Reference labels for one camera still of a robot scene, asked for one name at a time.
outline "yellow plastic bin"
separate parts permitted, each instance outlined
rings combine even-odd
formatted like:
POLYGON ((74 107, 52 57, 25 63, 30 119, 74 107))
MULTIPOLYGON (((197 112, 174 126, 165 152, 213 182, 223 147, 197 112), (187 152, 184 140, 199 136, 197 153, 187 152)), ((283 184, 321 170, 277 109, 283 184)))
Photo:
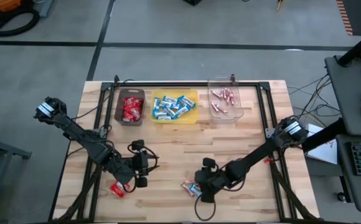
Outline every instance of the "yellow plastic bin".
POLYGON ((199 119, 199 94, 197 93, 197 90, 153 90, 152 95, 152 102, 151 102, 151 110, 150 110, 150 119, 151 121, 155 123, 161 123, 161 124, 194 124, 199 119), (188 97, 188 99, 192 100, 195 103, 195 107, 192 108, 189 112, 186 112, 178 119, 173 120, 157 120, 152 112, 153 112, 153 105, 154 105, 154 98, 158 97, 162 100, 164 96, 170 96, 173 98, 178 98, 180 96, 185 95, 188 97))

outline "wooden table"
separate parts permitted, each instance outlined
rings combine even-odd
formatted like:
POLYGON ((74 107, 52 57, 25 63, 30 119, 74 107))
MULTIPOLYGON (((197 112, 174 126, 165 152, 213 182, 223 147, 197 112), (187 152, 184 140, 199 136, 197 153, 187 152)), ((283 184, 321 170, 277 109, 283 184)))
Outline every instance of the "wooden table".
MULTIPOLYGON (((270 81, 277 118, 293 114, 285 81, 270 81)), ((78 114, 81 115, 97 104, 101 82, 86 82, 78 114)), ((113 130, 108 139, 123 156, 131 156, 126 146, 131 141, 144 139, 146 146, 158 156, 160 168, 151 172, 148 187, 136 189, 126 198, 119 199, 108 191, 115 181, 105 172, 102 174, 100 194, 96 208, 96 222, 198 222, 194 213, 195 199, 181 188, 185 180, 194 179, 194 172, 202 167, 202 159, 215 159, 219 166, 232 159, 244 157, 263 144, 264 134, 256 89, 240 87, 241 106, 244 116, 235 124, 212 124, 209 115, 207 87, 198 87, 199 120, 195 124, 156 124, 149 118, 151 93, 156 87, 143 88, 146 93, 146 109, 143 125, 121 126, 113 118, 113 130)), ((115 91, 113 107, 117 104, 119 91, 115 91)), ((77 123, 91 129, 95 112, 80 118, 77 123)), ((80 145, 72 142, 69 152, 80 145)), ((319 216, 304 154, 300 149, 288 149, 286 161, 291 187, 301 202, 315 216, 319 216)), ((82 188, 87 154, 85 150, 71 155, 65 164, 54 218, 61 216, 74 201, 82 188)), ((253 166, 247 175, 244 188, 239 192, 221 191, 216 196, 217 211, 211 222, 270 222, 278 221, 276 199, 270 167, 263 161, 253 166)), ((285 194, 283 203, 286 214, 288 206, 285 194)), ((201 217, 209 217, 212 204, 199 203, 201 217)))

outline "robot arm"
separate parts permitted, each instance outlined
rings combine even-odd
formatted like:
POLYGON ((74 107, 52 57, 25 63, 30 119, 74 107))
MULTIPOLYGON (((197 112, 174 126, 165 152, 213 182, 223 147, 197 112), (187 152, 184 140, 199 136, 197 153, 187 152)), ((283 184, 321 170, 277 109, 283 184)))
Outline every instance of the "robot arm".
MULTIPOLYGON (((230 161, 221 168, 218 167, 213 159, 205 158, 203 160, 203 168, 196 171, 194 177, 196 184, 198 184, 201 189, 201 195, 199 198, 201 198, 202 202, 215 203, 215 194, 219 191, 240 190, 243 187, 246 174, 253 165, 274 151, 283 151, 289 147, 296 147, 300 145, 306 139, 307 133, 308 131, 302 127, 296 117, 292 116, 282 120, 271 137, 268 138, 263 145, 255 149, 244 158, 230 161), (240 182, 243 182, 241 187, 239 189, 232 190, 232 188, 234 188, 240 182)), ((275 169, 274 176, 278 180, 282 179, 282 176, 278 172, 277 168, 275 169)), ((293 191, 291 189, 289 190, 285 181, 279 180, 279 183, 283 186, 288 194, 293 194, 293 191)), ((290 198, 298 200, 298 198, 294 196, 295 195, 293 194, 290 196, 290 198)), ((304 218, 306 217, 308 219, 316 219, 305 209, 305 207, 303 207, 299 201, 295 202, 294 204, 298 205, 297 208, 300 210, 304 218)))
POLYGON ((148 159, 157 159, 157 157, 142 150, 143 140, 132 143, 133 157, 121 157, 111 141, 103 139, 98 132, 83 129, 69 118, 65 103, 59 99, 47 97, 36 109, 34 118, 63 130, 66 138, 81 144, 92 161, 101 166, 104 171, 107 170, 113 174, 121 184, 127 184, 135 177, 137 187, 146 187, 147 179, 144 176, 158 167, 148 167, 148 159))

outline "black floor stripe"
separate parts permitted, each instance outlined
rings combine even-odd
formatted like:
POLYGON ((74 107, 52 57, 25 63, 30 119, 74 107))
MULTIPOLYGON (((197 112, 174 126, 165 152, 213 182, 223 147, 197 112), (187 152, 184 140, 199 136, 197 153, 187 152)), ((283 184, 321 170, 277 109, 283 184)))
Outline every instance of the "black floor stripe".
POLYGON ((93 77, 95 76, 96 66, 98 65, 101 48, 103 46, 103 41, 105 40, 106 37, 107 28, 108 28, 108 24, 110 23, 111 12, 113 11, 115 1, 116 0, 110 0, 110 2, 108 3, 105 20, 103 21, 103 25, 101 27, 101 31, 98 39, 98 45, 96 46, 95 53, 93 53, 91 66, 89 67, 87 81, 92 81, 93 77))
POLYGON ((45 41, 5 41, 0 40, 4 46, 53 46, 53 47, 96 47, 96 42, 45 42, 45 41))
POLYGON ((229 49, 229 50, 316 50, 348 51, 352 47, 303 46, 303 45, 252 45, 252 44, 162 44, 162 43, 103 43, 103 47, 149 49, 229 49))

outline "gray floor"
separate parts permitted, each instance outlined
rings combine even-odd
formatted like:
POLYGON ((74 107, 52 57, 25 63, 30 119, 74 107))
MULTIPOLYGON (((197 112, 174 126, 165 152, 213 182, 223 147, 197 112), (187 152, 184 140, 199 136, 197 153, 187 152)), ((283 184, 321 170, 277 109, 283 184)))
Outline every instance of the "gray floor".
MULTIPOLYGON (((50 17, 34 29, 0 40, 96 42, 109 1, 56 1, 50 17)), ((181 0, 117 0, 105 42, 352 46, 361 39, 345 33, 335 0, 288 0, 277 13, 276 2, 203 0, 191 7, 181 0)), ((26 19, 17 18, 9 27, 26 19)), ((0 140, 33 152, 30 161, 15 158, 10 165, 0 191, 0 219, 34 223, 48 218, 68 141, 58 129, 32 116, 46 96, 64 100, 69 115, 77 112, 94 50, 0 46, 0 140)), ((293 91, 292 86, 325 75, 324 58, 335 54, 343 52, 104 47, 93 79, 119 75, 122 80, 205 80, 234 73, 239 79, 286 80, 293 91)), ((305 90, 313 92, 314 86, 305 90)), ((331 86, 322 96, 337 106, 331 86)), ((291 95, 297 108, 309 98, 301 92, 291 95)), ((336 119, 321 120, 330 124, 336 119)), ((311 118, 305 122, 316 123, 311 118)), ((311 180, 322 218, 361 223, 354 205, 335 199, 340 191, 337 178, 311 180)))

